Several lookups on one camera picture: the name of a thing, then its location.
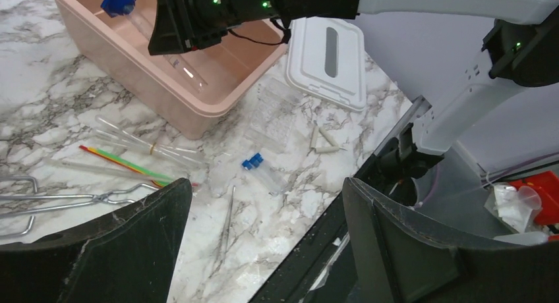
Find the green red yellow stirring rods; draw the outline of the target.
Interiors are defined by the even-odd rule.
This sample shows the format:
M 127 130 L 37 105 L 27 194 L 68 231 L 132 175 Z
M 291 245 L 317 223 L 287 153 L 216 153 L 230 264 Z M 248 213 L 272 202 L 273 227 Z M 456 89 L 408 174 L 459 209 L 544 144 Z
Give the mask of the green red yellow stirring rods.
M 123 167 L 127 170 L 132 171 L 135 174 L 138 175 L 142 175 L 144 177 L 146 177 L 150 182 L 152 182 L 153 184 L 155 184 L 157 187 L 162 188 L 168 184 L 170 184 L 172 181 L 177 180 L 177 177 L 171 177 L 168 175 L 163 175 L 161 173 L 157 173 L 155 171 L 150 171 L 147 168 L 141 167 L 137 164 L 134 164 L 126 159 L 123 159 L 122 157 L 119 157 L 118 155 L 113 155 L 111 153 L 108 153 L 106 151 L 97 149 L 97 148 L 93 148 L 93 147 L 88 147 L 88 146 L 84 146 L 84 145 L 79 145 L 78 146 L 79 149 L 81 149 L 84 152 L 90 153 L 92 155 L 95 155 L 97 157 L 100 157 L 112 164 L 118 165 L 120 167 Z

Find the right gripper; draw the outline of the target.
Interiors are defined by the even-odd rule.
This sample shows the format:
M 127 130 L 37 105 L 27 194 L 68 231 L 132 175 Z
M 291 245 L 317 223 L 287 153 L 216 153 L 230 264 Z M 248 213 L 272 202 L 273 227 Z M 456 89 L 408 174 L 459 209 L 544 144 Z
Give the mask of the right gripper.
M 245 22 L 269 20 L 291 39 L 292 21 L 314 16 L 350 19 L 359 0 L 156 0 L 150 55 L 182 54 L 221 43 Z

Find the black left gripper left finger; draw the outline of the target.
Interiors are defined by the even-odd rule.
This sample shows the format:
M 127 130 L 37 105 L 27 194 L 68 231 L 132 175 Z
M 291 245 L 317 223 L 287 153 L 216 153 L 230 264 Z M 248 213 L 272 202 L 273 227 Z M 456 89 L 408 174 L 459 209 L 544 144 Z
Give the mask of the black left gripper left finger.
M 1 246 L 2 302 L 165 302 L 189 216 L 180 178 L 32 243 Z

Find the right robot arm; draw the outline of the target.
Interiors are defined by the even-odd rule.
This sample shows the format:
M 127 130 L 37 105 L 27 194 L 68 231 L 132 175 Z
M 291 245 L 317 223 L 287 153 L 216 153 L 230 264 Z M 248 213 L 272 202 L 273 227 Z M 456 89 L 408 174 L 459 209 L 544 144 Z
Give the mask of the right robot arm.
M 262 148 L 286 176 L 286 194 L 265 194 L 240 167 L 257 150 L 241 136 L 257 89 L 208 138 L 216 167 L 192 201 L 170 302 L 360 301 L 343 181 L 368 174 L 365 160 L 413 99 L 434 101 L 447 91 L 492 21 L 386 13 L 356 24 L 365 34 L 367 108 L 350 113 L 303 98 L 283 151 Z

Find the bundle of clear pipettes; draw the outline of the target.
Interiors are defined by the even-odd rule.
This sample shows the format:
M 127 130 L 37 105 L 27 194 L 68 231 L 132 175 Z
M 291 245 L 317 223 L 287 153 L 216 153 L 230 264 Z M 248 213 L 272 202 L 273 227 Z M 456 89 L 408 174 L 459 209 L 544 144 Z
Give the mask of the bundle of clear pipettes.
M 99 128 L 94 129 L 94 135 L 99 141 L 111 146 L 162 158 L 184 167 L 201 167 L 206 164 L 205 159 L 196 150 L 175 148 L 143 140 L 102 115 L 96 115 L 95 120 Z

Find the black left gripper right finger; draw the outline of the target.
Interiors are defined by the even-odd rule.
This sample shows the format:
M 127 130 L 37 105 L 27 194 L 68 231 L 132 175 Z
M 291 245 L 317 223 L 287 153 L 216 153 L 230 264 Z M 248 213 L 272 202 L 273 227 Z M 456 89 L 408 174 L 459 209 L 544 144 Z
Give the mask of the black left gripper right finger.
M 557 302 L 558 243 L 476 236 L 405 207 L 356 178 L 343 206 L 365 302 Z

